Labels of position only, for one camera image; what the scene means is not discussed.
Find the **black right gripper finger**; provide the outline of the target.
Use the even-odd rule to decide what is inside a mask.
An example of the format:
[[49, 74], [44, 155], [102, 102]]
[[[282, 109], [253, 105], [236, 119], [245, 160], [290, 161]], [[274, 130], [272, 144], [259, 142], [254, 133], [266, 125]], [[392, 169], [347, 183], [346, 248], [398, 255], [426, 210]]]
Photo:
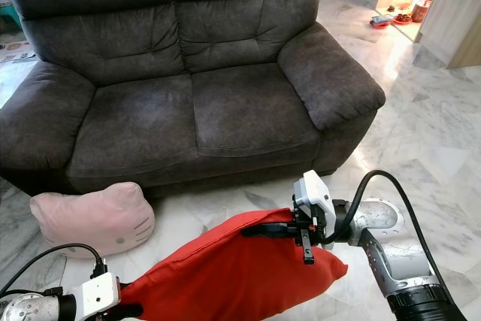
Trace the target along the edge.
[[289, 223], [261, 223], [243, 229], [245, 238], [299, 238], [299, 228]]

